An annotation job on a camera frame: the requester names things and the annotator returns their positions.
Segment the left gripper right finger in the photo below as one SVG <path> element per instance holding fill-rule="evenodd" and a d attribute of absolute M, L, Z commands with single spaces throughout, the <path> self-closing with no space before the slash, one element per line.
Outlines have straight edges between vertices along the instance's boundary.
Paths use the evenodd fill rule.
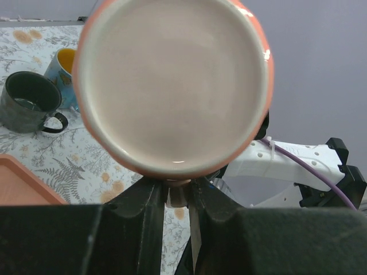
<path fill-rule="evenodd" d="M 195 274 L 365 274 L 366 217 L 347 208 L 247 209 L 191 185 Z"/>

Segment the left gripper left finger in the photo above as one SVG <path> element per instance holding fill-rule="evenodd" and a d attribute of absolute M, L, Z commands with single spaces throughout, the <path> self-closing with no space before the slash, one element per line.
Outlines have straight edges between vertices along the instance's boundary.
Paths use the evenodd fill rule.
<path fill-rule="evenodd" d="M 165 192 L 141 178 L 103 205 L 1 208 L 2 274 L 159 274 Z"/>

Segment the pink mug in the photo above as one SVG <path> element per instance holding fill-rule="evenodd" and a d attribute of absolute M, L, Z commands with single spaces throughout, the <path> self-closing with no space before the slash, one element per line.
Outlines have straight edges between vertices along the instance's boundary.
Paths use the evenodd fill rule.
<path fill-rule="evenodd" d="M 192 181 L 255 138 L 274 61 L 239 1 L 105 1 L 83 27 L 72 80 L 88 132 L 182 207 Z"/>

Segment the black mug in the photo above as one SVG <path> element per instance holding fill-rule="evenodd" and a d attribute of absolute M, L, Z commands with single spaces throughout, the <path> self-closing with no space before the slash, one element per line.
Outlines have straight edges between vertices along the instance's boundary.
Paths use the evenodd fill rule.
<path fill-rule="evenodd" d="M 1 94 L 1 124 L 17 133 L 60 133 L 68 126 L 68 119 L 57 111 L 61 102 L 60 91 L 44 76 L 12 73 Z"/>

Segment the blue butterfly mug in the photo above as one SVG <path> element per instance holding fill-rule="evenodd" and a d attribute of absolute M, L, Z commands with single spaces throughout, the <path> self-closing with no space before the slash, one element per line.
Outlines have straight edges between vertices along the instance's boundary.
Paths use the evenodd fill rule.
<path fill-rule="evenodd" d="M 49 79 L 61 93 L 61 109 L 79 111 L 72 82 L 72 67 L 76 51 L 63 48 L 56 52 L 48 65 L 44 76 Z"/>

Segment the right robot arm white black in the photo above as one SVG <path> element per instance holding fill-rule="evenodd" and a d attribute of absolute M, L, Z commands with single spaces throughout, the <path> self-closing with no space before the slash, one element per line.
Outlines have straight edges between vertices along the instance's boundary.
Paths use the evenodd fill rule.
<path fill-rule="evenodd" d="M 222 168 L 220 178 L 255 176 L 290 182 L 280 193 L 253 204 L 256 208 L 351 207 L 359 209 L 366 181 L 356 166 L 347 164 L 349 151 L 339 138 L 325 144 L 303 145 L 266 136 L 265 118 L 255 140 Z"/>

